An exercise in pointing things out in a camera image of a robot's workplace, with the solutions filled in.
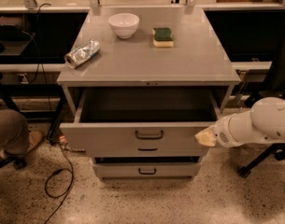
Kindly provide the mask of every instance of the gray desk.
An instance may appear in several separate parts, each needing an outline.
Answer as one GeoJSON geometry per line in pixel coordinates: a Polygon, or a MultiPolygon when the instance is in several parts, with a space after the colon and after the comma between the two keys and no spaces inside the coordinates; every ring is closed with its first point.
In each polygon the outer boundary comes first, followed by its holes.
{"type": "Polygon", "coordinates": [[[197,174],[207,148],[194,135],[220,116],[240,81],[209,27],[200,7],[90,11],[75,46],[94,38],[101,51],[76,70],[63,67],[58,83],[75,114],[61,129],[100,178],[197,174]],[[107,23],[120,12],[140,18],[127,40],[107,23]],[[152,28],[162,26],[172,29],[173,48],[152,45],[152,28]]]}

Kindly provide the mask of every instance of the yellow sponge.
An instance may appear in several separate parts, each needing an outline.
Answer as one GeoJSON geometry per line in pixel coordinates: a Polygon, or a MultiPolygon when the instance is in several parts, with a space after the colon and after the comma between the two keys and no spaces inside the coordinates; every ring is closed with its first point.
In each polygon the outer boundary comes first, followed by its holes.
{"type": "Polygon", "coordinates": [[[173,48],[172,31],[168,27],[153,28],[153,45],[158,48],[173,48]]]}

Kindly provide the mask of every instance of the person's foot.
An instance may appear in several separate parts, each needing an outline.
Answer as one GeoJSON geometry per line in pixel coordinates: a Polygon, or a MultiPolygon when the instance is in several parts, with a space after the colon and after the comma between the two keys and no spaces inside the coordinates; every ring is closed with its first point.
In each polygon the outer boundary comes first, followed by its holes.
{"type": "Polygon", "coordinates": [[[29,132],[29,147],[27,153],[30,152],[32,149],[37,147],[43,138],[43,133],[41,131],[31,131],[29,132]]]}

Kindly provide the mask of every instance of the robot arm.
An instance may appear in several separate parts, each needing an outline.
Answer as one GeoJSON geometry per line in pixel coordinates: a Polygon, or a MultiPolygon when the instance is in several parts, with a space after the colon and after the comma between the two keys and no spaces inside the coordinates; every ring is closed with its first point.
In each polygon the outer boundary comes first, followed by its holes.
{"type": "Polygon", "coordinates": [[[269,97],[251,110],[223,117],[195,135],[204,146],[285,143],[285,100],[269,97]]]}

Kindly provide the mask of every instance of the person's leg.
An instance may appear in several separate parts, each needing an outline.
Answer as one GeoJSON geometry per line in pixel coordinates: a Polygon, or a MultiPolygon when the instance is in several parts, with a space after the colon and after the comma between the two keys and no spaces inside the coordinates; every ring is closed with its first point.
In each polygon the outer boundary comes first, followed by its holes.
{"type": "Polygon", "coordinates": [[[6,155],[22,157],[29,147],[26,118],[14,110],[0,110],[0,147],[6,155]]]}

